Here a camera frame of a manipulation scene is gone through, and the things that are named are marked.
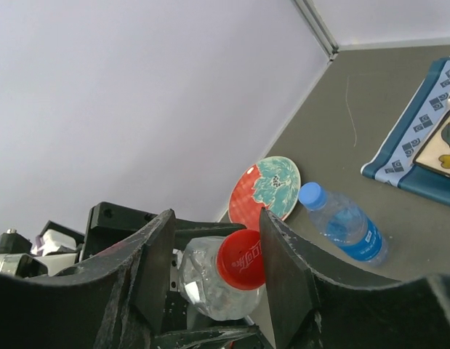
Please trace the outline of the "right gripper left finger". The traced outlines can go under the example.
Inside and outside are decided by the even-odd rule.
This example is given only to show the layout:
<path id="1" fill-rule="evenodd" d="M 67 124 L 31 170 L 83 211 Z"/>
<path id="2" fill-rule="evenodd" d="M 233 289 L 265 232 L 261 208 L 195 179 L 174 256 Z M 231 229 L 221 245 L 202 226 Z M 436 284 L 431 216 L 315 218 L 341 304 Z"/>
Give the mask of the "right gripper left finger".
<path id="1" fill-rule="evenodd" d="M 148 348 L 161 331 L 175 214 L 55 276 L 0 273 L 0 348 Z"/>

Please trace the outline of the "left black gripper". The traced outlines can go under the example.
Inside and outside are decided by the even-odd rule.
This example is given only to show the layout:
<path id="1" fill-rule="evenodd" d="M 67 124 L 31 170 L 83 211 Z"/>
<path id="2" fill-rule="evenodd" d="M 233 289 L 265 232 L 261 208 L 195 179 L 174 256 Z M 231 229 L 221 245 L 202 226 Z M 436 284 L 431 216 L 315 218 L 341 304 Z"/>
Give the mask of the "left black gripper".
<path id="1" fill-rule="evenodd" d="M 85 260 L 136 233 L 156 217 L 109 202 L 101 202 L 89 210 L 84 245 L 80 260 Z M 243 230 L 244 225 L 231 222 L 193 222 L 176 219 L 174 248 L 184 250 L 193 238 L 226 237 Z"/>

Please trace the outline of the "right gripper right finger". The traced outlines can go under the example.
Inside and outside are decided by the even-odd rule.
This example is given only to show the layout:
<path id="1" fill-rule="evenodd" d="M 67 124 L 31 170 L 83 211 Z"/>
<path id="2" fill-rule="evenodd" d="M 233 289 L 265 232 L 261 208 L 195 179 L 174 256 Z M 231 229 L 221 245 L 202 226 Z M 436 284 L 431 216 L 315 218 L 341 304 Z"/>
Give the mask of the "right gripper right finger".
<path id="1" fill-rule="evenodd" d="M 277 348 L 450 348 L 450 276 L 370 273 L 266 209 L 260 238 Z"/>

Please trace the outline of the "red cap clear bottle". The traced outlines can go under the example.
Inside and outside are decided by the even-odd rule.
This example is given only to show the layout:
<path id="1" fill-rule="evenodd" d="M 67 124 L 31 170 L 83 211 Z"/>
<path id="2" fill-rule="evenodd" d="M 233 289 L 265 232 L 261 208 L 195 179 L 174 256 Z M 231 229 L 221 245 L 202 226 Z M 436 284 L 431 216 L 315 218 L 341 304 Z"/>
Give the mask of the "red cap clear bottle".
<path id="1" fill-rule="evenodd" d="M 215 321 L 239 320 L 259 305 L 265 283 L 244 291 L 227 284 L 217 271 L 217 253 L 226 237 L 193 238 L 179 266 L 180 294 L 201 314 Z"/>

